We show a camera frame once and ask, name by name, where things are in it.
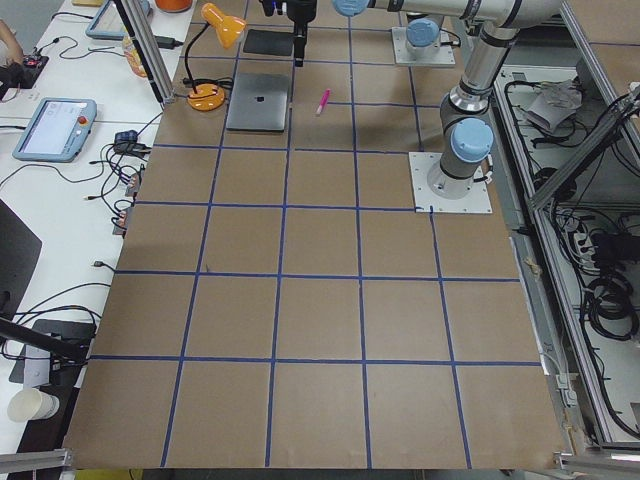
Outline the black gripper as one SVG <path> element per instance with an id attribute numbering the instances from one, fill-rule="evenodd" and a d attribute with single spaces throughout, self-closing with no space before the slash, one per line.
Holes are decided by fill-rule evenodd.
<path id="1" fill-rule="evenodd" d="M 294 64 L 304 66 L 305 36 L 308 24 L 317 14 L 317 0 L 287 0 L 287 17 L 294 24 Z"/>

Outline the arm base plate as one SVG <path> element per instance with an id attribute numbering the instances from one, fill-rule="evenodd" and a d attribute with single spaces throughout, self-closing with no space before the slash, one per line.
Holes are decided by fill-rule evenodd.
<path id="1" fill-rule="evenodd" d="M 418 23 L 391 29 L 395 63 L 403 66 L 452 68 L 456 61 L 449 36 L 437 24 Z"/>
<path id="2" fill-rule="evenodd" d="M 447 176 L 437 152 L 408 154 L 414 198 L 418 213 L 483 214 L 493 212 L 488 192 L 490 178 L 481 167 L 474 176 L 457 180 Z"/>

